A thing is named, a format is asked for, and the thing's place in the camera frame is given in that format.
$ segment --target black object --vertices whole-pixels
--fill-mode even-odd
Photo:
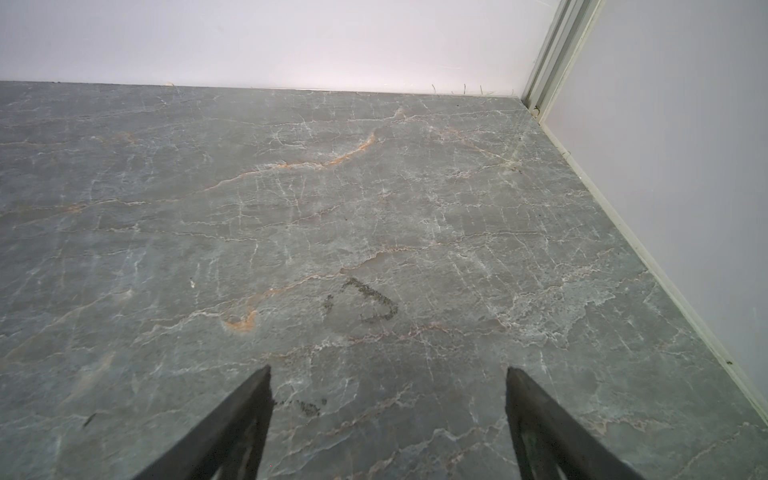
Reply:
[[[134,480],[253,480],[275,405],[270,366],[251,375]]]
[[[522,480],[643,480],[521,369],[507,370],[507,420]]]
[[[253,480],[274,405],[265,366],[134,480]],[[507,370],[507,420],[522,480],[643,480],[520,369]]]

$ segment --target gray marble tile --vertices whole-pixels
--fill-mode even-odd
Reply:
[[[765,425],[516,99],[0,105],[5,478],[130,478],[265,363],[261,478],[518,478],[508,365],[648,478],[768,478]]]

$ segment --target baseboard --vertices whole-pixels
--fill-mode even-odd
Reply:
[[[627,242],[630,244],[632,249],[640,257],[640,260],[642,260],[648,270],[656,277],[656,280],[659,282],[661,287],[665,292],[667,292],[667,295],[670,296],[675,305],[677,305],[677,308],[680,309],[683,316],[685,316],[685,318],[688,320],[688,323],[690,323],[690,325],[694,328],[694,331],[709,347],[720,365],[725,369],[726,372],[728,372],[728,375],[730,375],[730,378],[733,379],[739,389],[743,392],[743,394],[746,396],[746,399],[750,401],[752,407],[755,408],[760,418],[762,418],[763,421],[768,425],[768,401],[766,401],[765,396],[763,396],[763,394],[757,390],[755,385],[752,383],[749,377],[746,376],[746,373],[744,373],[741,367],[739,367],[736,363],[729,361],[729,358],[731,357],[728,355],[725,347],[723,347],[723,344],[720,343],[710,327],[701,319],[701,316],[696,313],[696,310],[694,310],[690,303],[685,300],[683,294],[680,293],[672,280],[670,280],[667,274],[661,269],[657,261],[654,260],[648,250],[646,250],[637,236],[632,232],[632,229],[621,219],[618,212],[614,210],[614,208],[610,203],[608,203],[608,200],[598,190],[595,184],[592,183],[592,180],[590,180],[590,178],[581,169],[581,167],[579,167],[571,153],[567,151],[565,147],[563,147],[563,144],[560,143],[560,141],[555,137],[555,135],[546,125],[542,124],[541,129],[544,131],[544,133],[547,134],[555,147],[560,151],[565,161],[568,162],[568,165],[573,168],[586,188],[590,191],[594,199],[602,207],[603,211],[608,215],[608,218],[610,218],[611,221],[616,225],[616,228],[619,230],[619,232],[624,235],[624,238],[627,239]]]

